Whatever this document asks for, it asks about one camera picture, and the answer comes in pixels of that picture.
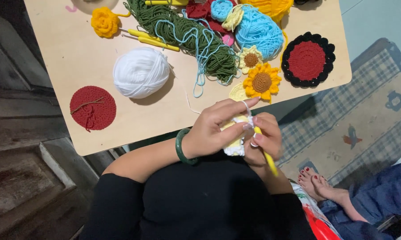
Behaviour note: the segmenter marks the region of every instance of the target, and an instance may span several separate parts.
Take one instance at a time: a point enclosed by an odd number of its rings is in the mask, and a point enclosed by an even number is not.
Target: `yellow crochet hook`
[[[147,0],[145,1],[147,6],[150,5],[171,5],[171,6],[186,6],[188,4],[188,0]]]
[[[132,36],[144,37],[144,38],[149,38],[149,39],[154,40],[154,41],[162,42],[162,40],[159,37],[150,36],[146,32],[141,32],[141,31],[133,30],[133,29],[124,29],[124,28],[121,28],[121,27],[119,27],[119,29],[129,33]]]
[[[255,127],[255,128],[254,128],[254,132],[255,132],[255,133],[262,134],[262,133],[261,133],[261,129],[260,129],[259,127]],[[270,166],[270,170],[272,170],[273,175],[274,175],[275,177],[277,177],[277,176],[279,175],[279,174],[278,174],[278,169],[276,168],[275,161],[273,161],[272,156],[270,156],[270,155],[269,155],[267,152],[265,152],[265,151],[263,151],[263,154],[264,154],[264,157],[266,158],[266,161],[267,161],[268,165]]]
[[[161,42],[152,40],[151,38],[146,38],[146,37],[134,37],[134,36],[131,36],[131,35],[126,35],[126,34],[121,34],[121,35],[122,35],[123,37],[127,37],[127,38],[132,38],[132,39],[138,40],[138,41],[140,41],[141,43],[146,43],[146,44],[150,44],[150,45],[153,45],[153,46],[163,47],[163,48],[166,48],[166,49],[169,49],[169,50],[172,50],[172,51],[179,52],[179,47],[177,47],[177,46],[171,46],[171,45],[168,45],[168,44],[166,44],[166,43],[161,43]]]

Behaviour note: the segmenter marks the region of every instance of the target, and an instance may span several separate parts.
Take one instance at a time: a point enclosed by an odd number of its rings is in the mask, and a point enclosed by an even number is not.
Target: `green yarn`
[[[147,6],[144,0],[127,0],[128,3],[123,3],[125,7],[138,21],[150,35],[155,36],[156,23],[159,20],[168,20],[175,25],[175,35],[178,39],[183,39],[184,35],[193,27],[199,31],[199,52],[202,52],[207,46],[208,42],[201,34],[205,27],[191,19],[180,17],[176,12],[171,10],[169,6],[155,5]],[[174,39],[172,28],[169,24],[160,22],[157,27],[158,35],[162,36],[167,44],[180,45],[186,52],[195,56],[196,55],[196,39],[190,38],[187,42],[180,44]],[[230,49],[229,46],[222,46],[223,41],[218,36],[214,35],[211,45],[209,46],[210,52],[214,52],[221,46],[216,53],[212,54],[206,61],[206,74],[209,76],[216,76],[221,82],[228,82],[229,79],[236,74],[237,67],[235,65],[235,58],[237,56]]]

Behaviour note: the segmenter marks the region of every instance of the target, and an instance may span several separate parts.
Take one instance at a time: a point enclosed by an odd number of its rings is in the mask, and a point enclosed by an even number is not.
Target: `pant leg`
[[[331,200],[318,203],[318,207],[344,240],[393,240],[367,222],[350,220],[343,208]]]
[[[350,186],[353,206],[369,223],[401,215],[401,164],[391,166],[359,186]]]

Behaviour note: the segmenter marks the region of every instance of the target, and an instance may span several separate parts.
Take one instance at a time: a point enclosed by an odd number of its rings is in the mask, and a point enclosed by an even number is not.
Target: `bangle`
[[[175,150],[176,150],[176,154],[177,154],[178,158],[180,159],[180,161],[182,161],[183,163],[193,165],[193,164],[197,163],[197,158],[193,158],[193,159],[186,158],[184,156],[184,153],[182,153],[182,148],[181,148],[182,138],[189,131],[190,131],[189,128],[184,128],[178,132],[178,134],[176,135],[176,140],[175,140]]]

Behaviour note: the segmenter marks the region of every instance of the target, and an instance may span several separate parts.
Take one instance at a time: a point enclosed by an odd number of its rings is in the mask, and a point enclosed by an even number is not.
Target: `rug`
[[[317,93],[279,121],[278,166],[287,177],[308,166],[347,188],[401,158],[401,52],[381,38],[351,67],[350,83]]]

